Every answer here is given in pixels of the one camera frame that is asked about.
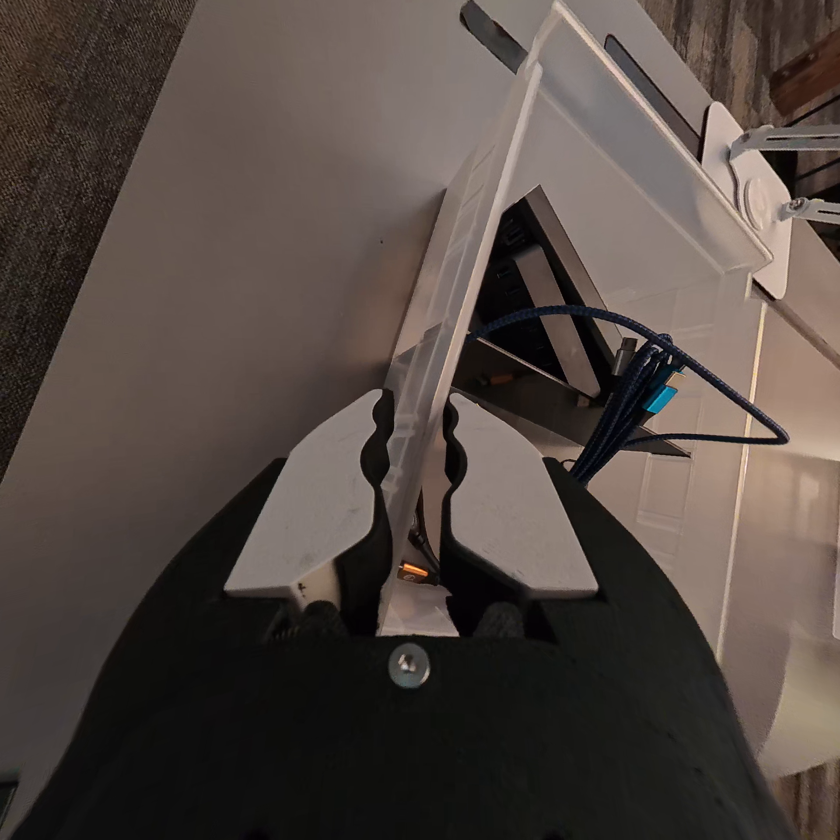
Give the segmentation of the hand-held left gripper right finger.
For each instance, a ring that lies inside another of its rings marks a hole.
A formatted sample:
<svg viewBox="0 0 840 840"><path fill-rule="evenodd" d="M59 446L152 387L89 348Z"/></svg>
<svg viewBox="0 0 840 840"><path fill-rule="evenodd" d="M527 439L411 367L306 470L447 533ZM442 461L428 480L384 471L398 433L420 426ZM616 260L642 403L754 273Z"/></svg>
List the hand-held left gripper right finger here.
<svg viewBox="0 0 840 840"><path fill-rule="evenodd" d="M456 393L444 410L441 580L459 634L488 609L527 621L541 602L583 600L599 586L537 448Z"/></svg>

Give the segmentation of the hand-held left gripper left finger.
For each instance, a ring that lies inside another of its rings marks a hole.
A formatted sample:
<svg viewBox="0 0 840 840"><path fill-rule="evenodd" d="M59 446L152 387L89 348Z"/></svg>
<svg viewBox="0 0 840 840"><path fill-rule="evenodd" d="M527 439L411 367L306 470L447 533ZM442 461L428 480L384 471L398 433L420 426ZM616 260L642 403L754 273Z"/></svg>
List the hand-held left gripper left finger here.
<svg viewBox="0 0 840 840"><path fill-rule="evenodd" d="M391 436L393 393L367 392L315 427L291 450L224 585L231 597L278 597L294 604L350 603L340 558L375 523L377 466L363 450Z"/></svg>

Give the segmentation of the clear plastic storage box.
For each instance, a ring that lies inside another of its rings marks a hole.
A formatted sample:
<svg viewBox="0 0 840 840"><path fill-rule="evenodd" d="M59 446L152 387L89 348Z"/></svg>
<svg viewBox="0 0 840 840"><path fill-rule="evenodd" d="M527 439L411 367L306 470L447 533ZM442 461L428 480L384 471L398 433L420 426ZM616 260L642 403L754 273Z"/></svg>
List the clear plastic storage box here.
<svg viewBox="0 0 840 840"><path fill-rule="evenodd" d="M786 446L687 443L621 453L598 500L694 614L771 778L838 758L838 354L785 306L731 280L609 307L711 369L781 425Z"/></svg>
<svg viewBox="0 0 840 840"><path fill-rule="evenodd" d="M563 2L541 24L489 129L450 183L385 386L395 394L385 503L407 534L422 466L501 214L541 185L606 303L753 397L771 252ZM722 656L748 450L698 443L688 466L623 455L595 489L630 517Z"/></svg>

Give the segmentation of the dark grey usb hub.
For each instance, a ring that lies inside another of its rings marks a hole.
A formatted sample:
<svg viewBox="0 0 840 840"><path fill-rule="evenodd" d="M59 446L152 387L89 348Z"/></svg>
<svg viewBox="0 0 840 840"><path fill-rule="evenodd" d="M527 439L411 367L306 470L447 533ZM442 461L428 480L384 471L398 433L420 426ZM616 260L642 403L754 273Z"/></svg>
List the dark grey usb hub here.
<svg viewBox="0 0 840 840"><path fill-rule="evenodd" d="M510 424L524 421L580 447L603 413L590 397L483 339L460 352L452 389Z"/></svg>

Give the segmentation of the silver usb hub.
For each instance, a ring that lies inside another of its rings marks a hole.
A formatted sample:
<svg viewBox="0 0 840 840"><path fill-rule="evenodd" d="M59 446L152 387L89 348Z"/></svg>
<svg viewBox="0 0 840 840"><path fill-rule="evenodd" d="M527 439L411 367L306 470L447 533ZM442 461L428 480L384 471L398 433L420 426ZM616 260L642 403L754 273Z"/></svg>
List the silver usb hub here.
<svg viewBox="0 0 840 840"><path fill-rule="evenodd" d="M476 318L489 323L549 306L605 308L548 194L536 185L503 213L490 252ZM622 336L585 316L540 316L488 340L594 400L606 398Z"/></svg>

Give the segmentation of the white board stand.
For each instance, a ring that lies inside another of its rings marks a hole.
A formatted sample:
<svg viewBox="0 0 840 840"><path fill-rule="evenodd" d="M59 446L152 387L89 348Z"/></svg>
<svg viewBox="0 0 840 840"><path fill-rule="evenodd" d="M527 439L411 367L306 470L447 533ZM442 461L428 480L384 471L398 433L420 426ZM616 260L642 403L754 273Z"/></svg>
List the white board stand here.
<svg viewBox="0 0 840 840"><path fill-rule="evenodd" d="M743 130L719 101L707 110L700 164L731 200L748 229L769 250L770 263L752 273L752 279L774 300L788 286L793 222L839 225L838 201L793 197L767 161L769 152L838 152L835 124L785 128L764 125Z"/></svg>

